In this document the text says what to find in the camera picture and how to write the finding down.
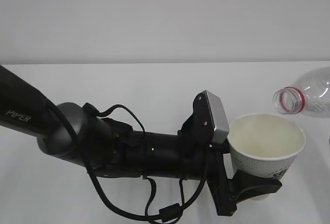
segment bottle neck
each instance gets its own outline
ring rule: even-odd
[[[274,94],[273,102],[281,114],[297,114],[305,108],[303,92],[294,87],[287,87]]]

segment white paper cup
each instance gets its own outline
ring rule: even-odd
[[[234,172],[280,180],[305,147],[306,137],[294,122],[257,113],[235,119],[228,141]]]

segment black robotic arm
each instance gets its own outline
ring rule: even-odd
[[[86,103],[54,105],[30,84],[0,66],[0,125],[33,135],[42,152],[84,166],[103,203],[126,218],[163,222],[180,218],[207,182],[217,214],[231,216],[242,200],[275,193],[281,183],[237,171],[228,179],[223,155],[229,153],[228,122],[220,98],[199,93],[193,114],[177,135],[134,131],[128,124],[108,118],[115,105],[100,113]],[[181,205],[163,208],[158,215],[136,215],[114,206],[97,177],[158,176],[200,180],[195,194]]]

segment black cable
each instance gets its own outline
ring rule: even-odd
[[[111,211],[113,211],[114,213],[123,216],[125,218],[128,219],[132,219],[132,220],[137,220],[137,221],[151,221],[151,220],[159,220],[161,219],[161,216],[158,215],[150,215],[150,216],[143,216],[143,215],[136,215],[136,214],[132,214],[129,213],[127,211],[121,210],[120,208],[116,207],[115,205],[113,205],[109,199],[107,198],[107,196],[105,195],[97,177],[96,174],[94,172],[94,169],[92,167],[92,165],[90,164],[87,156],[85,155],[83,149],[80,147],[80,142],[79,142],[79,138],[75,132],[75,130],[73,129],[72,125],[70,124],[70,122],[68,121],[68,119],[65,117],[65,115],[57,108],[57,106],[52,103],[49,99],[47,100],[47,105],[49,107],[49,109],[54,113],[54,115],[59,119],[59,121],[62,123],[62,125],[64,126],[64,128],[67,130],[67,132],[69,133],[73,143],[77,146],[78,152],[80,154],[81,160],[87,170],[87,173],[95,187],[96,192],[98,193],[99,197],[101,198],[102,202],[104,203],[104,205],[109,208]],[[122,106],[122,105],[118,105],[118,107],[123,108],[125,110],[127,110],[128,108]],[[111,113],[115,108],[112,108],[111,110],[108,109],[106,112],[100,113],[100,115],[106,115],[107,113]],[[201,193],[205,181],[206,181],[206,176],[207,176],[207,171],[208,171],[208,149],[206,150],[206,156],[205,156],[205,165],[204,165],[204,172],[202,175],[202,178],[200,180],[200,183],[195,191],[195,193],[191,196],[191,198],[183,204],[183,206],[181,206],[183,208],[183,210],[185,210],[186,208],[188,208],[195,200],[196,198],[199,196],[199,194]]]
[[[151,193],[150,193],[150,198],[148,200],[148,203],[146,204],[145,206],[145,209],[144,209],[144,214],[146,216],[149,216],[148,215],[148,209],[149,209],[149,206],[151,204],[151,202],[154,200],[155,196],[156,196],[156,182],[155,180],[153,180],[152,178],[148,178],[146,177],[146,179],[148,179],[148,181],[150,182],[150,186],[151,186]],[[185,194],[184,194],[184,186],[183,186],[183,179],[180,179],[179,180],[179,186],[180,186],[180,195],[181,195],[181,205],[184,205],[185,204]],[[167,224],[176,224],[182,217],[182,214],[180,216],[178,216],[174,221],[170,222],[170,223],[167,223]],[[150,224],[161,224],[161,223],[158,223],[156,221],[148,221]]]
[[[107,116],[109,116],[117,108],[122,108],[125,111],[127,111],[135,119],[135,121],[140,125],[140,127],[141,127],[141,129],[143,131],[143,136],[141,137],[140,143],[139,143],[139,145],[141,145],[142,142],[144,141],[144,138],[145,138],[145,129],[144,129],[143,124],[139,121],[139,119],[135,116],[135,114],[129,108],[127,108],[127,107],[125,107],[124,105],[121,105],[121,104],[116,104],[116,105],[110,107],[108,110],[106,110],[104,112],[98,112],[98,113],[96,113],[96,116],[97,117],[107,117]]]

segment clear plastic bottle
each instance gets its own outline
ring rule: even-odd
[[[291,86],[277,91],[273,102],[281,114],[330,117],[330,67],[302,75]]]

